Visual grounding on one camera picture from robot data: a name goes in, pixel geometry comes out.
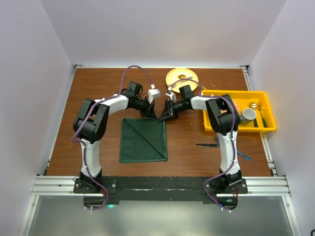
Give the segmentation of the dark green cloth napkin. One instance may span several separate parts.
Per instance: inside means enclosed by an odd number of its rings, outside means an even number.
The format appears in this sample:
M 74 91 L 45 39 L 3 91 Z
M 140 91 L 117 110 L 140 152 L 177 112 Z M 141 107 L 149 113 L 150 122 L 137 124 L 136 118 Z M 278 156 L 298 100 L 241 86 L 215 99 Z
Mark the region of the dark green cloth napkin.
M 166 124 L 143 118 L 122 120 L 120 156 L 123 164 L 168 160 Z

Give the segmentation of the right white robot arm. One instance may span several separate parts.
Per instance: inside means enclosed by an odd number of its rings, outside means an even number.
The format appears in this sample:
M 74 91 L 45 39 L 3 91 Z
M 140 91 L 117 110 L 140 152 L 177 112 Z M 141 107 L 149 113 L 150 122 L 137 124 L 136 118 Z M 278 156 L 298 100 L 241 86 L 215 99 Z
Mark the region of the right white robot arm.
M 242 173 L 237 157 L 237 133 L 240 115 L 228 94 L 221 96 L 204 96 L 193 93 L 189 85 L 179 88 L 181 99 L 173 99 L 172 88 L 166 95 L 164 110 L 159 121 L 174 120 L 180 112 L 186 110 L 202 110 L 208 113 L 212 130 L 217 134 L 220 145 L 221 163 L 220 174 L 206 182 L 216 180 L 219 189 L 224 193 L 231 193 L 242 180 Z

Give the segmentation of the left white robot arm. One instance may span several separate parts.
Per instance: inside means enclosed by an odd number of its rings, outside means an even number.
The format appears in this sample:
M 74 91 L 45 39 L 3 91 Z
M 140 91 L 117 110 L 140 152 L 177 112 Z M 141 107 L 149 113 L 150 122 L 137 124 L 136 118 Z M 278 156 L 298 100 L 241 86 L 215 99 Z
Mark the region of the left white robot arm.
M 102 99 L 84 99 L 73 124 L 72 142 L 78 142 L 82 150 L 82 168 L 79 183 L 91 193 L 106 193 L 102 183 L 102 169 L 99 161 L 100 140 L 103 138 L 109 115 L 132 108 L 138 110 L 144 118 L 156 118 L 154 112 L 155 98 L 160 96 L 155 85 L 142 99 L 142 85 L 130 82 L 127 88 Z

